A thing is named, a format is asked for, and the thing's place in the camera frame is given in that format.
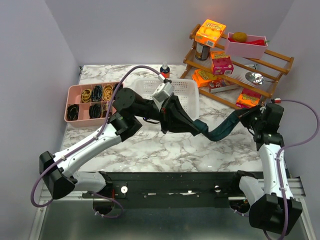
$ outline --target small bottle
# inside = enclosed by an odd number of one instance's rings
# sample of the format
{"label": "small bottle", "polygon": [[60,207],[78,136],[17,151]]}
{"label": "small bottle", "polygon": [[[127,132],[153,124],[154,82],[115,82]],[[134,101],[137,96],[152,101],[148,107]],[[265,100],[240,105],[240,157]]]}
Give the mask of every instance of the small bottle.
{"label": "small bottle", "polygon": [[162,67],[160,67],[160,73],[166,78],[170,78],[170,67],[166,61],[163,62]]}

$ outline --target red chili pepper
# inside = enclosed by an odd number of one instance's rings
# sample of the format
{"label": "red chili pepper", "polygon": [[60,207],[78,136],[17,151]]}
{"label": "red chili pepper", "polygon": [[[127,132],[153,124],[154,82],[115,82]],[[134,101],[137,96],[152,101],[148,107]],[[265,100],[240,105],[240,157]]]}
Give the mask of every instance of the red chili pepper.
{"label": "red chili pepper", "polygon": [[259,45],[259,46],[265,46],[267,41],[263,39],[255,40],[255,41],[246,41],[245,44],[251,44],[251,45]]}
{"label": "red chili pepper", "polygon": [[[234,39],[231,38],[231,37],[228,37],[228,40],[229,40],[230,42],[233,42],[233,43],[239,43],[238,41],[234,40]],[[246,41],[246,42],[240,42],[240,43],[242,43],[242,44],[251,44],[251,45],[265,46],[267,42],[268,42],[268,41],[265,41],[265,40],[263,40],[263,39],[259,39],[259,40],[255,40],[255,41]]]}

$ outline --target gray wall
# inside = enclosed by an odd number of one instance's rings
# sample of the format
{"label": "gray wall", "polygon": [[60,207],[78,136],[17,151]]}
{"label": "gray wall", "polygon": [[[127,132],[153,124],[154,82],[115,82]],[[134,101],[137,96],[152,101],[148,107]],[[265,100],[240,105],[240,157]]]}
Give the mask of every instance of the gray wall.
{"label": "gray wall", "polygon": [[[295,57],[291,72],[279,83],[276,96],[300,100],[320,114],[319,0],[295,0],[275,34],[270,48]],[[316,129],[312,112],[294,103],[283,103],[280,132],[286,145],[307,139]],[[303,146],[288,149],[285,160],[290,172],[300,176],[309,214],[320,238],[320,136]]]}
{"label": "gray wall", "polygon": [[43,0],[0,3],[0,238],[24,240],[39,155],[60,147],[68,87],[79,68]]}
{"label": "gray wall", "polygon": [[205,19],[271,39],[294,0],[45,0],[81,64],[182,63]]}

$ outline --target dark green cloth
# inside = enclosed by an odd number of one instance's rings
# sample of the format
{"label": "dark green cloth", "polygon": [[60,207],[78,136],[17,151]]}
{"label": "dark green cloth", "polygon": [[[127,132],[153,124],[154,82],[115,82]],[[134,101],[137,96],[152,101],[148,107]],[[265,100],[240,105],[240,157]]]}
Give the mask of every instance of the dark green cloth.
{"label": "dark green cloth", "polygon": [[195,120],[193,124],[210,141],[217,142],[221,139],[224,139],[232,132],[235,126],[240,122],[239,116],[247,111],[248,109],[239,109],[233,111],[218,127],[212,131],[209,131],[208,125],[199,119]]}

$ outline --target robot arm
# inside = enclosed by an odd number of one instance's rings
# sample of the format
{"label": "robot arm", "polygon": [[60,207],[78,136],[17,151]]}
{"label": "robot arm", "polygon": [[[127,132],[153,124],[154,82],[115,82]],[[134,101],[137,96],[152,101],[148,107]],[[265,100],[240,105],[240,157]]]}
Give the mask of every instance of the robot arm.
{"label": "robot arm", "polygon": [[103,175],[99,172],[79,172],[78,169],[97,154],[133,136],[142,127],[136,116],[159,121],[163,133],[199,134],[173,90],[171,81],[165,79],[153,93],[153,100],[148,100],[130,88],[123,88],[117,93],[113,103],[117,112],[110,117],[103,130],[100,127],[90,136],[54,155],[48,151],[41,154],[41,174],[56,163],[43,177],[52,198],[61,199],[72,191],[98,193],[103,190],[108,184]]}
{"label": "robot arm", "polygon": [[[56,166],[42,178],[53,199],[60,199],[72,191],[89,191],[104,196],[111,196],[112,182],[108,176],[101,172],[78,172],[77,170],[100,152],[119,144],[133,136],[142,124],[137,117],[159,121],[163,133],[191,133],[193,136],[203,133],[197,121],[193,122],[183,110],[179,99],[173,94],[171,82],[163,81],[152,95],[153,100],[142,98],[130,88],[121,89],[115,98],[113,106],[117,112],[109,119],[102,130],[99,128],[92,135],[54,155],[44,152],[40,156],[40,173],[42,174],[50,165]],[[260,228],[274,233],[281,233],[284,225],[283,199],[279,184],[278,169],[280,169],[283,182],[286,186],[286,198],[289,210],[289,227],[287,233],[298,220],[302,208],[300,203],[293,200],[288,186],[283,153],[280,156],[280,168],[275,161],[276,154],[284,145],[282,136],[277,133],[283,108],[270,103],[266,107],[256,106],[250,109],[234,111],[214,131],[214,134],[204,134],[218,141],[227,136],[231,130],[241,122],[244,127],[254,131],[253,139],[260,154],[265,179],[264,191],[259,187],[258,181],[251,176],[242,176],[237,183],[239,189],[248,198],[251,205],[249,222],[252,227]],[[91,142],[75,153],[66,154],[81,146],[87,141]]]}

